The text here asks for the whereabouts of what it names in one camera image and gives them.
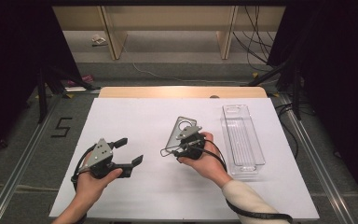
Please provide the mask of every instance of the gray floor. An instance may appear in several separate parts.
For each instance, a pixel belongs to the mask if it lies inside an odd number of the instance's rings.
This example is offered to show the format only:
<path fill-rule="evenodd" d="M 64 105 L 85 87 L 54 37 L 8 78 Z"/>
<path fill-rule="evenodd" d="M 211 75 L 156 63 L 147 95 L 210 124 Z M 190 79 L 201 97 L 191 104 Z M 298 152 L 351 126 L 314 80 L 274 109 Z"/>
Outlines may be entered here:
<path fill-rule="evenodd" d="M 249 59 L 251 66 L 247 61 L 247 54 L 235 39 L 228 60 L 221 60 L 215 35 L 211 32 L 130 32 L 125 43 L 126 50 L 120 60 L 112 61 L 107 47 L 91 46 L 91 37 L 97 33 L 65 33 L 81 74 L 94 75 L 95 86 L 238 86 L 253 80 L 252 73 L 264 73 L 253 67 L 270 69 L 255 58 Z M 270 41 L 269 36 L 263 37 L 266 42 Z M 245 41 L 246 37 L 241 35 L 241 39 Z M 263 55 L 259 45 L 252 46 L 258 55 Z M 276 77 L 262 85 L 268 93 L 276 93 L 275 79 Z M 281 105 L 283 94 L 282 92 L 278 97 L 271 96 L 273 104 Z M 8 147 L 0 149 L 0 192 L 36 128 L 38 104 L 35 97 L 36 93 L 29 98 L 30 108 L 23 110 L 7 136 Z M 92 100 L 98 95 L 75 93 L 71 97 L 59 99 L 0 223 L 51 221 L 48 218 L 49 208 L 54 203 L 66 167 L 72 158 Z M 353 223 L 358 223 L 358 186 L 342 160 L 333 154 L 334 145 L 317 115 L 312 114 L 310 105 L 301 106 L 301 116 L 312 143 L 348 206 Z M 63 130 L 56 130 L 60 118 L 72 118 L 62 122 L 70 127 L 70 131 L 66 137 L 54 138 L 52 135 L 63 133 Z M 282 122 L 292 133 L 295 132 L 286 114 L 282 116 Z M 289 144 L 295 151 L 295 141 L 286 133 Z M 339 218 L 301 143 L 296 161 L 321 217 L 317 221 L 301 223 L 339 223 Z M 87 223 L 109 222 L 88 220 Z"/>

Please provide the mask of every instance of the white sleeve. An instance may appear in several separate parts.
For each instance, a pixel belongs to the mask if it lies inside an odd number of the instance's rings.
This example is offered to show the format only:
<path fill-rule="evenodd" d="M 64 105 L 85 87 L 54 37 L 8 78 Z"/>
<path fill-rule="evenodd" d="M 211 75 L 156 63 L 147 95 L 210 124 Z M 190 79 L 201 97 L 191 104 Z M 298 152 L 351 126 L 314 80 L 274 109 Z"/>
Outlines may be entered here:
<path fill-rule="evenodd" d="M 247 184 L 231 180 L 222 187 L 223 195 L 234 206 L 241 210 L 255 213 L 278 213 Z M 242 224 L 287 224 L 286 220 L 265 220 L 238 215 Z"/>

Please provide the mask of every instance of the transparent box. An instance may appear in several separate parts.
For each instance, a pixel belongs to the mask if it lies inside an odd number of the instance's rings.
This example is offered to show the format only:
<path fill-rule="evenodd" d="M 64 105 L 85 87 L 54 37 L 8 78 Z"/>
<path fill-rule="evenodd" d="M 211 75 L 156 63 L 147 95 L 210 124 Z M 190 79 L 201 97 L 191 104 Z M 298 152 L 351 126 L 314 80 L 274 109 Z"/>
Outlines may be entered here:
<path fill-rule="evenodd" d="M 223 105 L 221 118 L 233 177 L 255 175 L 266 164 L 247 105 Z"/>

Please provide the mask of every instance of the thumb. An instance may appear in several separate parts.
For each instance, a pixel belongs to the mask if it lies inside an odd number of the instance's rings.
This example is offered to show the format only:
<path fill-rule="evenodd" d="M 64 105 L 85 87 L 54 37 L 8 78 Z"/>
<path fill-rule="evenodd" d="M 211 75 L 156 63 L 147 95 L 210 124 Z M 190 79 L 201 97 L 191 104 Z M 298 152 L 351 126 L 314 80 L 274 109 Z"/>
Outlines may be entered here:
<path fill-rule="evenodd" d="M 180 157 L 178 158 L 178 161 L 183 163 L 183 164 L 186 164 L 188 166 L 191 166 L 193 160 L 191 160 L 190 158 L 187 158 L 187 157 Z"/>
<path fill-rule="evenodd" d="M 112 181 L 118 178 L 121 175 L 121 173 L 123 173 L 123 169 L 121 168 L 111 171 L 109 174 L 107 174 L 106 177 L 103 178 L 104 184 L 105 185 L 110 184 Z"/>

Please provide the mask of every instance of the white paper sheet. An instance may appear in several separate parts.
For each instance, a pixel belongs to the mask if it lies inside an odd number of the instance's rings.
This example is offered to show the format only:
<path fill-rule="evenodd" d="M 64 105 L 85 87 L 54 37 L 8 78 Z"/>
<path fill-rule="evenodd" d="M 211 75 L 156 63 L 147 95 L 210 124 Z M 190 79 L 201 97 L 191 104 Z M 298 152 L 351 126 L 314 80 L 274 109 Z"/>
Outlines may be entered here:
<path fill-rule="evenodd" d="M 179 116 L 196 119 L 202 131 L 227 157 L 220 123 L 223 105 L 248 105 L 266 164 L 247 183 L 281 213 L 299 219 L 319 216 L 298 171 L 270 99 L 121 99 L 94 100 L 76 151 L 50 216 L 57 217 L 75 192 L 70 178 L 84 151 L 101 137 L 107 142 L 128 137 L 114 149 L 113 161 L 129 163 L 140 155 L 144 161 L 131 178 L 115 180 L 88 217 L 141 221 L 237 220 L 220 188 L 180 164 L 174 156 L 161 157 Z"/>

